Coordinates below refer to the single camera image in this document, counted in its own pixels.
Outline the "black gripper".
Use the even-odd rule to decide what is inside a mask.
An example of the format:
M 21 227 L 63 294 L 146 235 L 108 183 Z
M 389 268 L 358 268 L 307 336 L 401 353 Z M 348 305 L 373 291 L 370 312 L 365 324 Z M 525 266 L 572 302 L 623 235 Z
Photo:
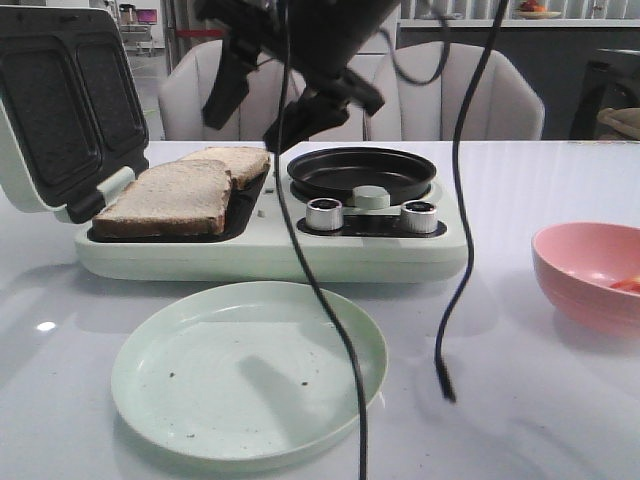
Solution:
M 348 68 L 348 63 L 397 1 L 196 1 L 196 17 L 226 29 L 218 70 L 203 106 L 204 123 L 222 129 L 249 93 L 248 76 L 258 56 L 287 62 L 312 90 L 354 101 L 368 113 L 384 100 Z M 280 108 L 263 136 L 268 151 L 286 151 L 312 136 L 342 126 L 349 118 L 344 102 L 317 94 Z

